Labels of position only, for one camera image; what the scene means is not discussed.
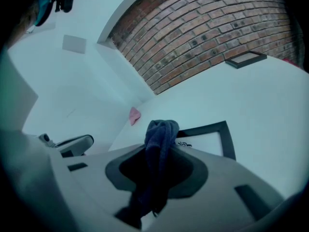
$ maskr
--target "brick wall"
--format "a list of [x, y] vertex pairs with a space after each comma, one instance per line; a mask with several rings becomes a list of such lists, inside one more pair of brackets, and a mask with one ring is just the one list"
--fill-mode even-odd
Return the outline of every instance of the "brick wall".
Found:
[[284, 0], [138, 0], [110, 37], [155, 94], [247, 50], [298, 65], [304, 50]]

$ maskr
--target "pink object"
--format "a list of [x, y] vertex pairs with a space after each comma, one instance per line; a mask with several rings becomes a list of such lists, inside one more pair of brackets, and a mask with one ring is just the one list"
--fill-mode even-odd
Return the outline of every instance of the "pink object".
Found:
[[140, 116], [141, 116], [140, 112], [135, 107], [132, 107], [129, 114], [129, 120], [131, 126], [133, 126], [136, 123], [136, 121], [140, 118]]

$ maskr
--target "white tabletop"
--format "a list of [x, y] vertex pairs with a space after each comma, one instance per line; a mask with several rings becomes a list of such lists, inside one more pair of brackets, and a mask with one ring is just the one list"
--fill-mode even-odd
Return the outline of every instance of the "white tabletop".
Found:
[[110, 150], [143, 143], [153, 119], [173, 119], [180, 129], [227, 121], [237, 162], [284, 197], [300, 191], [309, 172], [309, 74], [268, 57], [235, 69], [210, 68], [137, 108]]

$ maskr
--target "black picture frame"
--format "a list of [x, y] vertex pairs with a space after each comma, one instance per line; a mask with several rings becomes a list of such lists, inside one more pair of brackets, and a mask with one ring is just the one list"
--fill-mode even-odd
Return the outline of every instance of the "black picture frame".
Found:
[[[242, 55], [245, 55], [247, 53], [253, 53], [253, 54], [257, 54], [258, 56], [257, 57], [254, 57], [254, 58], [251, 58], [251, 59], [248, 59], [248, 60], [245, 60], [243, 62], [240, 62], [240, 63], [237, 63], [237, 62], [234, 62], [232, 59], [235, 59], [239, 56], [242, 56]], [[259, 62], [259, 61], [262, 61], [264, 59], [267, 59], [267, 55], [263, 54], [263, 53], [259, 53], [259, 52], [254, 52], [254, 51], [247, 51], [247, 52], [243, 52], [243, 53], [240, 53], [236, 56], [233, 56], [227, 60], [225, 60], [225, 62], [233, 67], [235, 67], [236, 69], [240, 69], [242, 67], [245, 67], [247, 65], [250, 65], [250, 64], [253, 64], [253, 63], [256, 63], [256, 62]]]
[[215, 124], [191, 128], [187, 130], [180, 130], [177, 134], [177, 138], [198, 136], [213, 132], [218, 132], [220, 135], [223, 156], [236, 160], [232, 136], [226, 121], [221, 121]]

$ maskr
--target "pink cloth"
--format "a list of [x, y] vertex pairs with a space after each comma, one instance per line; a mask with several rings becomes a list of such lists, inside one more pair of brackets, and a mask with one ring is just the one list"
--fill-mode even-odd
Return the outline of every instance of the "pink cloth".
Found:
[[136, 121], [140, 118], [140, 116], [141, 116], [140, 112], [135, 107], [132, 107], [129, 114], [129, 120], [131, 126], [133, 126], [136, 123]]

